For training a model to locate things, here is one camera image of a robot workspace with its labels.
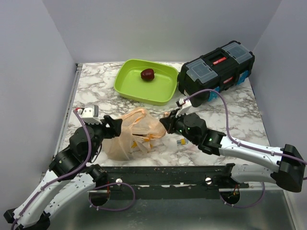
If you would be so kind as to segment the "orange plastic bag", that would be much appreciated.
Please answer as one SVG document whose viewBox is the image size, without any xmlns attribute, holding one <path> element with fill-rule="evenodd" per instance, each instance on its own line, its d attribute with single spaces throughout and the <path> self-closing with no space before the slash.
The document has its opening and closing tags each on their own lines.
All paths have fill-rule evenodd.
<svg viewBox="0 0 307 230">
<path fill-rule="evenodd" d="M 162 123 L 143 107 L 131 110 L 120 119 L 121 134 L 102 142 L 103 152 L 111 160 L 129 161 L 135 153 L 147 154 L 153 143 L 166 134 Z"/>
</svg>

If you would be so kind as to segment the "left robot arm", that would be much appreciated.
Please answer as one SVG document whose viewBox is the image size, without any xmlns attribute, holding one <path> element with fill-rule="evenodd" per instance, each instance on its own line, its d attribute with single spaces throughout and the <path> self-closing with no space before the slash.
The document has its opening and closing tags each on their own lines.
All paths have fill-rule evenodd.
<svg viewBox="0 0 307 230">
<path fill-rule="evenodd" d="M 105 115 L 81 123 L 69 139 L 69 145 L 58 152 L 45 176 L 31 195 L 17 208 L 8 209 L 4 218 L 13 230 L 46 230 L 50 219 L 77 196 L 107 184 L 106 172 L 98 164 L 87 166 L 99 152 L 104 139 L 119 137 L 122 119 Z"/>
</svg>

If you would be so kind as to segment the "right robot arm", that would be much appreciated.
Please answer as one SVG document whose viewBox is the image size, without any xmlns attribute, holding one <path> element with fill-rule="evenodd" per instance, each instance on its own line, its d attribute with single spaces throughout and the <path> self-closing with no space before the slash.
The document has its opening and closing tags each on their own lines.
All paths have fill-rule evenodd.
<svg viewBox="0 0 307 230">
<path fill-rule="evenodd" d="M 251 165 L 235 165 L 231 171 L 221 175 L 221 183 L 227 188 L 237 182 L 267 182 L 289 192 L 302 190 L 305 164 L 293 145 L 270 147 L 232 138 L 208 128 L 205 120 L 196 113 L 177 115 L 177 110 L 173 110 L 159 121 L 167 133 L 182 135 L 208 155 L 249 161 Z"/>
</svg>

